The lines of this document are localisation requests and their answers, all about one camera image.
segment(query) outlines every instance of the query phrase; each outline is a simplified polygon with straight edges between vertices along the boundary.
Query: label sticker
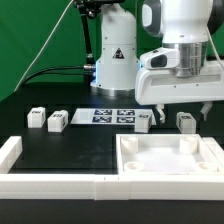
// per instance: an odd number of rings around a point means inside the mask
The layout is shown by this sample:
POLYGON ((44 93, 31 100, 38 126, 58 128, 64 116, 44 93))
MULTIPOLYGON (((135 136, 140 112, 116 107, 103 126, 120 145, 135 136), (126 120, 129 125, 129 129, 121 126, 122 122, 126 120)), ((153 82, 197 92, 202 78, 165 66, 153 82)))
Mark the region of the label sticker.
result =
POLYGON ((120 48, 117 49, 116 53, 113 56, 114 59, 124 59, 124 55, 120 48))
POLYGON ((112 115, 113 110, 95 110, 94 115, 112 115))
POLYGON ((141 117, 141 118, 148 118, 149 115, 147 115, 147 114, 140 114, 139 117, 141 117))
POLYGON ((132 124, 135 123, 135 117, 117 117, 117 123, 132 124))
POLYGON ((32 114, 40 114, 40 113, 41 113, 41 111, 38 111, 38 110, 32 111, 32 114))
POLYGON ((183 119, 191 119, 190 116, 181 116, 181 118, 183 118, 183 119))
POLYGON ((54 114, 53 117, 62 117, 63 114, 54 114))
POLYGON ((112 117, 93 117, 92 122, 93 123, 111 123, 112 121, 112 117))
POLYGON ((135 110, 118 110, 117 115, 135 116, 135 110))

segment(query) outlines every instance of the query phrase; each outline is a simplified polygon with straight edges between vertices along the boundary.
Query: wire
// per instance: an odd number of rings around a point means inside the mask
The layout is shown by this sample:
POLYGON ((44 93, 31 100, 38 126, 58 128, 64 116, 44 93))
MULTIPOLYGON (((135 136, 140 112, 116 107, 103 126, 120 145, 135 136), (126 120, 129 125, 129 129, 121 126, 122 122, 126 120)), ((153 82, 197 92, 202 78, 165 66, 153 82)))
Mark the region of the wire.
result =
POLYGON ((69 4, 67 5, 67 7, 65 8, 64 12, 62 13, 61 17, 59 18, 58 22, 56 23, 55 27, 53 28, 53 30, 51 31, 49 37, 47 38, 47 40, 45 41, 43 47, 40 49, 39 53, 37 54, 37 56, 34 58, 34 60, 32 61, 32 63, 29 65, 29 67, 27 68, 27 70, 25 71, 25 73, 23 74, 22 78, 20 79, 19 83, 17 84, 15 91, 17 91, 19 89, 19 87, 21 86, 21 83, 23 82, 23 80, 25 79, 27 73, 30 71, 30 69, 32 68, 32 66, 34 65, 34 63, 38 60, 38 58, 40 57, 40 55, 42 54, 43 50, 45 49, 45 47, 47 46, 47 44, 49 43, 51 37, 53 36, 53 34, 55 33, 56 29, 58 28, 60 22, 62 21, 62 19, 64 18, 66 12, 68 11, 69 7, 71 6, 71 4, 73 3, 74 0, 70 1, 69 4))
MULTIPOLYGON (((56 73, 50 73, 50 71, 60 71, 60 70, 77 70, 77 69, 83 69, 83 66, 66 66, 66 67, 52 67, 52 68, 46 68, 46 69, 42 69, 38 72, 35 72, 34 74, 28 76, 26 79, 24 79, 20 86, 23 86, 25 83, 27 83, 29 80, 37 77, 37 76, 41 76, 41 75, 55 75, 56 73)), ((69 73, 57 73, 57 75, 80 75, 80 74, 69 74, 69 73)))
POLYGON ((222 67, 222 69, 224 70, 224 64, 222 63, 222 61, 221 61, 221 59, 220 59, 220 57, 219 57, 219 54, 218 54, 218 52, 217 52, 217 50, 216 50, 216 48, 215 48, 214 42, 213 42, 213 40, 212 40, 212 37, 211 37, 211 34, 210 34, 208 28, 207 28, 207 35, 208 35, 208 39, 209 39, 209 41, 210 41, 210 43, 211 43, 212 50, 213 50, 213 52, 214 52, 214 54, 215 54, 215 57, 216 57, 217 61, 219 62, 220 66, 222 67))

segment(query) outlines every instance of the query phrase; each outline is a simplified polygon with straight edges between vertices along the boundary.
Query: black cable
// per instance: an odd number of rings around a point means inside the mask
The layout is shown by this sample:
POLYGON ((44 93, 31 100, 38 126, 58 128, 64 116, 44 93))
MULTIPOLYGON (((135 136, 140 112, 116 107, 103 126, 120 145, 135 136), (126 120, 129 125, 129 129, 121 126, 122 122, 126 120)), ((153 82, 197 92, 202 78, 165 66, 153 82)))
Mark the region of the black cable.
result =
MULTIPOLYGON (((50 73, 49 71, 61 71, 61 70, 78 70, 78 69, 83 69, 83 66, 63 66, 63 67, 50 67, 50 68, 45 68, 42 69, 38 72, 35 72, 34 74, 28 76, 22 83, 21 86, 23 86, 25 83, 27 83, 29 80, 37 77, 37 76, 41 76, 41 75, 45 75, 45 74, 51 74, 51 75, 55 75, 55 73, 50 73)), ((57 73, 57 75, 80 75, 80 74, 64 74, 64 73, 57 73)))
POLYGON ((83 73, 71 73, 71 72, 46 72, 41 75, 83 75, 83 73))
POLYGON ((91 41, 90 41, 89 26, 88 26, 88 21, 86 16, 86 7, 83 3, 77 3, 77 2, 74 2, 74 7, 78 8, 80 16, 81 16, 83 33, 84 33, 84 41, 85 41, 85 47, 86 47, 86 63, 95 64, 92 47, 91 47, 91 41))

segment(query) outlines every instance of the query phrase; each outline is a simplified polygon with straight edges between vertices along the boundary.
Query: warning label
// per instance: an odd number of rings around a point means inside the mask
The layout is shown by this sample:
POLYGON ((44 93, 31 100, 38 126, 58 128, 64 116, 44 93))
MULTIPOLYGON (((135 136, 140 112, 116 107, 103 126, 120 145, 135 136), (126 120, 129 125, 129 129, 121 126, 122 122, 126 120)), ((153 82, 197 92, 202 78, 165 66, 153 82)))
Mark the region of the warning label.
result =
POLYGON ((120 48, 117 49, 116 53, 113 56, 114 59, 124 59, 124 55, 120 48))

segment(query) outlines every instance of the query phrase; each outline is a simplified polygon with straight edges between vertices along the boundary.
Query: green background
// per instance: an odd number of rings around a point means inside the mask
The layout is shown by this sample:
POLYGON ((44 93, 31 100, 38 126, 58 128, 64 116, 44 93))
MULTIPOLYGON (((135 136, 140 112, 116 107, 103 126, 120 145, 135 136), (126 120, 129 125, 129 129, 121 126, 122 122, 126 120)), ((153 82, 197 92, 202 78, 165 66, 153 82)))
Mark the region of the green background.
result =
MULTIPOLYGON (((43 46, 70 0, 0 0, 0 100, 13 92, 23 73, 43 46)), ((161 45, 141 27, 143 0, 126 0, 122 7, 136 15, 139 57, 161 45)), ((100 18, 89 20, 95 58, 101 54, 100 18)), ((213 39, 219 53, 224 53, 224 27, 213 39)), ((82 65, 85 46, 78 10, 70 7, 49 45, 29 74, 50 66, 82 65)), ((52 81, 81 81, 80 77, 46 77, 52 81)))

